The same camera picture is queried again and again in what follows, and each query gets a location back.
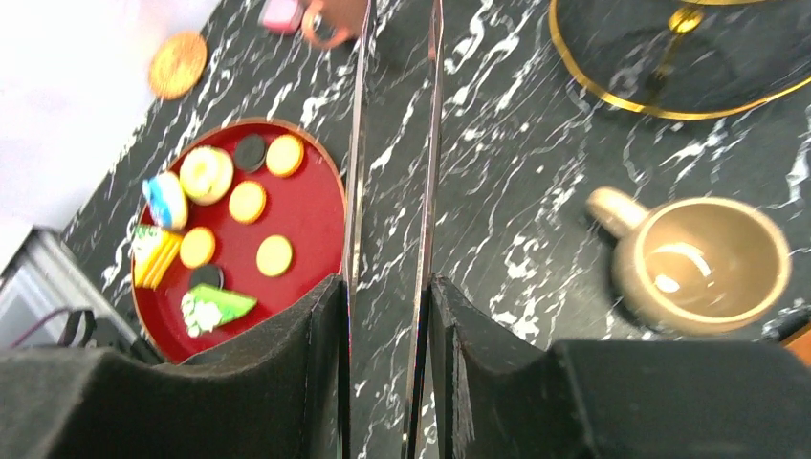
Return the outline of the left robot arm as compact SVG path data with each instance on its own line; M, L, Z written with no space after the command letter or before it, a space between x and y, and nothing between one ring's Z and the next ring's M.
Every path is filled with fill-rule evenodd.
M1 238L1 348L40 346L110 347L160 360L55 231L22 226Z

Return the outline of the green triangular cake slice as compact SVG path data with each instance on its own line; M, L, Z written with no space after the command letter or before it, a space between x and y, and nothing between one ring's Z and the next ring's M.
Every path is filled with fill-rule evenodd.
M183 295L180 308L187 334L197 338L245 316L256 304L252 296L201 283Z

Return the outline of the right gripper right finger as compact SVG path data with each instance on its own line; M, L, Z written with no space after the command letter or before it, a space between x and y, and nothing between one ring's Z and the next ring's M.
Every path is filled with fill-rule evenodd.
M430 283L444 458L806 458L810 372L769 343L564 339L541 350Z

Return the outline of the metal tongs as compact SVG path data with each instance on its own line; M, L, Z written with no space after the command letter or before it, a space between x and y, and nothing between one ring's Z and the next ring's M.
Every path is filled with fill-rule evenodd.
M413 353L423 186L433 89L429 1L380 1L355 60L351 105L361 118L362 231L351 312L350 454L400 458L416 413Z

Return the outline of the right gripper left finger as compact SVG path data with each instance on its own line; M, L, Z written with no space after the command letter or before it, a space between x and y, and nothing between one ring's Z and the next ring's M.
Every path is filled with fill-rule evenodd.
M341 279L178 364L103 348L1 356L5 458L345 458Z

